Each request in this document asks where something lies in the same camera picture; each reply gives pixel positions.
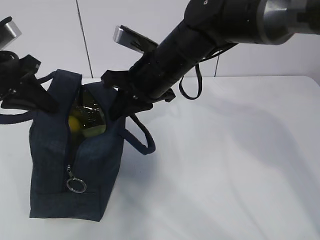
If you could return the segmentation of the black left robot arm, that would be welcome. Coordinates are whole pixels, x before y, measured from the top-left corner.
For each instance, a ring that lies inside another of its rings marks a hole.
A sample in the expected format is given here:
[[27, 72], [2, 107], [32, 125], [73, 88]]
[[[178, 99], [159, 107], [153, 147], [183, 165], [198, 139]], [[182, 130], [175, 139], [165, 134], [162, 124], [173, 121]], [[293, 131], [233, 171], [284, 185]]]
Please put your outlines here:
[[41, 110], [54, 113], [59, 104], [42, 84], [52, 80], [56, 73], [37, 79], [35, 74], [41, 62], [31, 55], [19, 58], [12, 51], [0, 52], [0, 101], [3, 109]]

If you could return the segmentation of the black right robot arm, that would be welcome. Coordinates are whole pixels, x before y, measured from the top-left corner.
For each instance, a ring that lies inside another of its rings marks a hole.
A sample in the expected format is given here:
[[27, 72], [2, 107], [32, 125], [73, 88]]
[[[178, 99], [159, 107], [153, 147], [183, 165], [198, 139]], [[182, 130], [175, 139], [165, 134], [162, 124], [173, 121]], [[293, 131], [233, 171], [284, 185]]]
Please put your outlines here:
[[142, 57], [127, 71], [101, 76], [106, 88], [118, 89], [109, 116], [116, 120], [172, 101], [172, 86], [189, 70], [238, 44], [281, 45], [295, 34], [319, 32], [317, 0], [192, 0], [161, 43], [120, 25], [114, 41]]

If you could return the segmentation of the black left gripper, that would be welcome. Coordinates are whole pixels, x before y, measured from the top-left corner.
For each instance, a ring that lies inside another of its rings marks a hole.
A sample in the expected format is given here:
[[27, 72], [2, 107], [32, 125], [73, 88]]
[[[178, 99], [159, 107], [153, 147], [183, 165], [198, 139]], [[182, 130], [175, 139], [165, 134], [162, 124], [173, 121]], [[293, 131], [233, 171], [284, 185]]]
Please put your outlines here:
[[52, 80], [53, 74], [37, 79], [41, 62], [31, 55], [0, 55], [0, 107], [15, 110], [41, 110], [54, 113], [58, 102], [42, 84]]

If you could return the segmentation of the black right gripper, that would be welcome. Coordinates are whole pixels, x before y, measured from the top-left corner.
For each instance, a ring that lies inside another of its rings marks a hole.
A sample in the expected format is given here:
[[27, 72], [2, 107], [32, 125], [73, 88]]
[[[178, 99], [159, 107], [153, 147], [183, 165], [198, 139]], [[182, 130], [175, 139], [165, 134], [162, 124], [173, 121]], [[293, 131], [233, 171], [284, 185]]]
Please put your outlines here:
[[108, 112], [112, 121], [149, 111], [153, 108], [154, 103], [160, 101], [169, 103], [176, 97], [171, 88], [156, 99], [147, 96], [146, 93], [134, 86], [128, 71], [107, 70], [100, 79], [106, 89], [118, 89]]

